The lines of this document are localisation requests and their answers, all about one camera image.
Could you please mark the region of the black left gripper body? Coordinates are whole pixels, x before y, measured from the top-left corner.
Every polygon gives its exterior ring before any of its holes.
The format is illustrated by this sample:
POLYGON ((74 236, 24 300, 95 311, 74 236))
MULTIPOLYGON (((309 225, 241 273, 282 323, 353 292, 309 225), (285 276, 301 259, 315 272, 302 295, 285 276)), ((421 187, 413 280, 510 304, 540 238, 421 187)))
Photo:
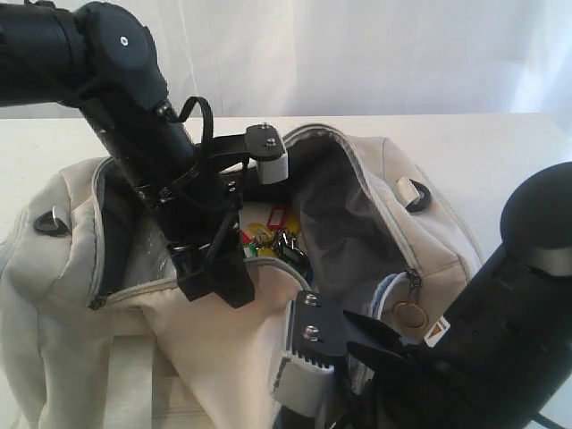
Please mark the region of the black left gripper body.
POLYGON ((142 208, 137 240, 174 268, 208 268, 235 253, 240 194, 205 160, 138 160, 133 192, 142 208))

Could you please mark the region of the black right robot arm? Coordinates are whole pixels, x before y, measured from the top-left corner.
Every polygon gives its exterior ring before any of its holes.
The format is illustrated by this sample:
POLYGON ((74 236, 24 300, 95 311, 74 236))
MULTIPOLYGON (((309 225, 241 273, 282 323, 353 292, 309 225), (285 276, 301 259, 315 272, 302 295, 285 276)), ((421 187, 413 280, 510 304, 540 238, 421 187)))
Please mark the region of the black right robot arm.
POLYGON ((547 411, 571 378, 571 165, 525 180, 501 242, 447 308, 440 337, 402 348, 333 428, 568 428, 547 411))

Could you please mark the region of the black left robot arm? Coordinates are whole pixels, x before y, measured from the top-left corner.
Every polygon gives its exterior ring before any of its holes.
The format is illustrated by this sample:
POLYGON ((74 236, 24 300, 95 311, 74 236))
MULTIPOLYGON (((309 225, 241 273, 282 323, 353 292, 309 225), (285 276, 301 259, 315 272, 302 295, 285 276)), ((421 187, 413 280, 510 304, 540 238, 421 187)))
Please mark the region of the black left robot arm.
POLYGON ((216 137, 202 97, 172 108, 155 42, 134 15, 101 2, 2 4, 1 103, 79 110, 155 218, 185 296, 215 293, 236 308, 254 299, 240 184, 221 177, 248 164, 245 139, 216 137))

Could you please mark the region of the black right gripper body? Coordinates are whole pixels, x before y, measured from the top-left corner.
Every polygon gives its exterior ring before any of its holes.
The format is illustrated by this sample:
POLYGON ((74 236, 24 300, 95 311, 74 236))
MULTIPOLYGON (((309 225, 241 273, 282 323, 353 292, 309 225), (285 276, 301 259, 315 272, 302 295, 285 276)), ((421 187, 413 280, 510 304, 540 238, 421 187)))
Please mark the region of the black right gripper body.
POLYGON ((321 360, 334 368, 331 428, 450 428, 451 391, 386 324, 352 312, 321 318, 321 360))

